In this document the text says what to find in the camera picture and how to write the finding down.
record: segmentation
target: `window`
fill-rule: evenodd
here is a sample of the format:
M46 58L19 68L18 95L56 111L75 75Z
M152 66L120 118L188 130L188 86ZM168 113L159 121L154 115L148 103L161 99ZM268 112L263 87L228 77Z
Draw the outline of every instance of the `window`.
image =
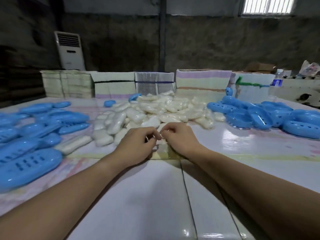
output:
M245 0L243 14L286 15L290 14L294 0Z

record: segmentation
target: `table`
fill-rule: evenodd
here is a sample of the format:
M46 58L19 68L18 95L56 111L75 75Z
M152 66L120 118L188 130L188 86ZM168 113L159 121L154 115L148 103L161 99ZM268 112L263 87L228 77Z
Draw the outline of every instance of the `table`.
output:
M42 98L1 109L18 108L65 99ZM66 110L82 112L94 120L107 108L104 99L70 98ZM294 109L312 109L277 99ZM31 123L26 119L24 124ZM240 130L217 122L212 131L191 126L200 143L251 167L320 193L320 142L295 137L279 129ZM63 136L68 140L88 129ZM110 153L114 145L96 148L94 142L76 150L54 171L27 186L0 194L0 215L43 190L89 167ZM153 159L126 172L97 202L69 239L267 239L237 204L210 178L187 160L163 148Z

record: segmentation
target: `forearm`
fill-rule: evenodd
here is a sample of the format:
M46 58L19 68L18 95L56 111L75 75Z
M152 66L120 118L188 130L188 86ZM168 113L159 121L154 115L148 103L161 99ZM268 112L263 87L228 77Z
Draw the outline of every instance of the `forearm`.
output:
M320 194L222 154L201 149L200 166L273 239L319 239Z
M113 155L14 208L0 218L0 239L63 239L126 165Z

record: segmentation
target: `person's left hand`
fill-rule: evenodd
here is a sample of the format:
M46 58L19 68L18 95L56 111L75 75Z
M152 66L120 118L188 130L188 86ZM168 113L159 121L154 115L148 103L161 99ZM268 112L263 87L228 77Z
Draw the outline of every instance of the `person's left hand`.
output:
M147 143L146 136L153 135ZM160 133L154 127L130 129L122 138L120 144L112 153L112 156L122 160L126 167L141 163L151 153L157 140L161 140Z

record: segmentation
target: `white standing air conditioner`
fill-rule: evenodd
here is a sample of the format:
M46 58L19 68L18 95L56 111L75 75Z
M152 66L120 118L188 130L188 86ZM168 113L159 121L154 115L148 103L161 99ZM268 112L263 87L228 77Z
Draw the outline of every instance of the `white standing air conditioner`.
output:
M61 66L66 70L85 71L80 36L76 33L55 31Z

